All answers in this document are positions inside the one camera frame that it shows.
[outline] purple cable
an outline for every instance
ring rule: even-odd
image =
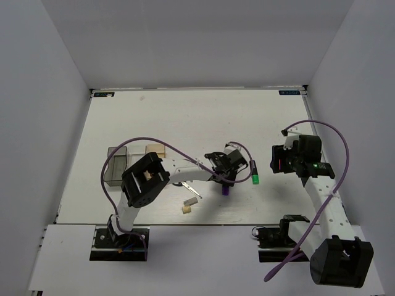
[[[308,119],[308,120],[301,120],[301,121],[295,122],[292,125],[286,127],[284,130],[287,131],[290,128],[292,128],[293,126],[298,125],[300,123],[305,123],[305,122],[313,122],[313,123],[319,123],[321,125],[325,125],[325,126],[331,128],[331,129],[333,129],[340,136],[341,140],[343,141],[344,148],[346,148],[346,165],[344,167],[343,174],[340,177],[339,183],[332,190],[332,193],[336,193],[336,191],[339,189],[339,187],[341,186],[341,184],[343,183],[343,181],[344,181],[344,179],[346,177],[346,174],[347,174],[347,171],[348,171],[348,166],[350,164],[350,151],[348,149],[348,145],[347,145],[346,139],[340,133],[340,131],[337,128],[335,128],[333,125],[330,125],[329,123],[322,122],[322,121],[319,121],[319,120],[310,120],[310,119]],[[320,209],[317,211],[317,214],[315,215],[314,219],[311,221],[311,223],[310,223],[309,227],[307,228],[306,232],[303,234],[303,236],[301,237],[299,242],[297,242],[297,244],[292,249],[292,251],[290,251],[288,256],[279,265],[276,265],[276,267],[274,267],[272,270],[270,270],[266,274],[266,276],[264,277],[264,281],[265,282],[268,282],[269,280],[271,280],[277,274],[277,272],[279,272],[282,269],[282,267],[284,267],[285,264],[287,264],[288,262],[291,262],[292,260],[297,258],[297,255],[294,256],[294,254],[299,250],[299,248],[302,245],[302,243],[306,240],[306,237],[309,235],[309,233],[313,229],[314,225],[317,223],[318,218],[320,217],[320,215],[322,214],[322,212],[324,211],[326,205],[328,205],[328,203],[330,202],[332,197],[333,197],[333,194],[330,194],[328,196],[328,198],[326,199],[326,201],[324,201],[324,203],[322,204]]]
[[[110,159],[114,156],[114,154],[115,154],[121,147],[123,147],[124,145],[127,145],[127,144],[129,144],[129,143],[131,143],[131,142],[135,142],[135,141],[141,141],[141,140],[152,141],[152,142],[160,143],[160,144],[162,144],[162,145],[164,145],[164,146],[167,146],[168,148],[174,150],[174,151],[177,152],[178,154],[181,154],[182,156],[184,156],[187,160],[189,160],[190,162],[192,162],[192,163],[195,164],[195,165],[198,165],[198,161],[197,161],[196,159],[193,159],[192,157],[186,155],[184,152],[182,152],[181,150],[178,150],[177,148],[173,147],[172,145],[167,144],[167,143],[164,142],[164,141],[161,141],[161,140],[155,139],[155,138],[149,138],[149,137],[138,137],[138,138],[132,138],[132,139],[126,140],[125,142],[119,144],[119,145],[110,153],[110,155],[107,157],[106,161],[104,162],[103,167],[102,167],[102,169],[101,169],[101,174],[100,174],[100,184],[101,184],[101,187],[102,187],[102,189],[103,189],[104,194],[106,195],[107,199],[109,200],[109,202],[111,203],[112,207],[114,208],[114,212],[115,212],[115,221],[116,221],[116,223],[117,223],[117,227],[118,227],[118,229],[119,229],[122,233],[131,234],[132,236],[138,236],[138,237],[143,241],[144,258],[145,258],[145,260],[147,261],[147,246],[146,246],[145,240],[143,239],[143,237],[141,236],[140,233],[137,233],[137,232],[134,232],[134,231],[127,231],[127,230],[124,230],[124,229],[121,228],[121,226],[119,225],[119,221],[118,221],[118,209],[117,209],[117,206],[115,205],[114,201],[112,200],[111,196],[109,195],[109,193],[108,193],[108,191],[107,191],[107,189],[106,189],[106,186],[104,185],[104,172],[105,172],[105,170],[106,170],[106,168],[107,168],[107,166],[108,166],[108,164],[109,164],[109,162],[110,162]],[[250,161],[251,161],[251,162],[253,161],[252,156],[251,156],[251,154],[249,153],[249,151],[248,151],[248,149],[246,148],[246,146],[244,146],[244,145],[242,145],[242,144],[240,144],[240,143],[238,143],[238,142],[234,142],[234,141],[231,141],[231,142],[229,142],[229,143],[231,143],[231,144],[236,144],[236,145],[242,147],[242,148],[246,151],[246,153],[248,154],[248,157],[249,157]],[[205,170],[205,171],[208,171],[208,172],[209,172],[210,174],[212,174],[213,176],[215,176],[215,177],[217,177],[218,179],[220,179],[220,180],[222,180],[222,181],[224,181],[224,182],[227,182],[227,183],[242,183],[242,182],[247,181],[247,180],[252,176],[252,167],[250,167],[250,172],[249,172],[249,174],[248,174],[247,177],[245,177],[245,178],[242,179],[242,180],[235,180],[235,181],[227,180],[227,179],[224,178],[223,176],[220,176],[220,175],[216,174],[214,171],[212,171],[211,169],[209,169],[209,168],[207,168],[206,166],[202,165],[201,163],[199,163],[199,167],[202,168],[202,169]]]

